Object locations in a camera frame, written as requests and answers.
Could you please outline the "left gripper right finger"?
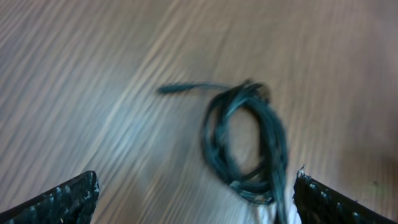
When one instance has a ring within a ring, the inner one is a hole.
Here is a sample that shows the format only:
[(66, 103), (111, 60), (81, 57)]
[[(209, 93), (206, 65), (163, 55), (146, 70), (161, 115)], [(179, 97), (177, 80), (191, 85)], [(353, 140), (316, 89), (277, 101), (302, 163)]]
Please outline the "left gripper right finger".
[(397, 224), (343, 194), (297, 172), (294, 204), (303, 224)]

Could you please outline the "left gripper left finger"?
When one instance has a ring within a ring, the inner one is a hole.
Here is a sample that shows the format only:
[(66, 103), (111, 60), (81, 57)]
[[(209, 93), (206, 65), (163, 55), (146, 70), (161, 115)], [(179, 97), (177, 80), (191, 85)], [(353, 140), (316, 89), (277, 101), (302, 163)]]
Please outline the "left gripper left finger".
[(86, 171), (1, 213), (1, 223), (90, 223), (100, 188), (96, 172)]

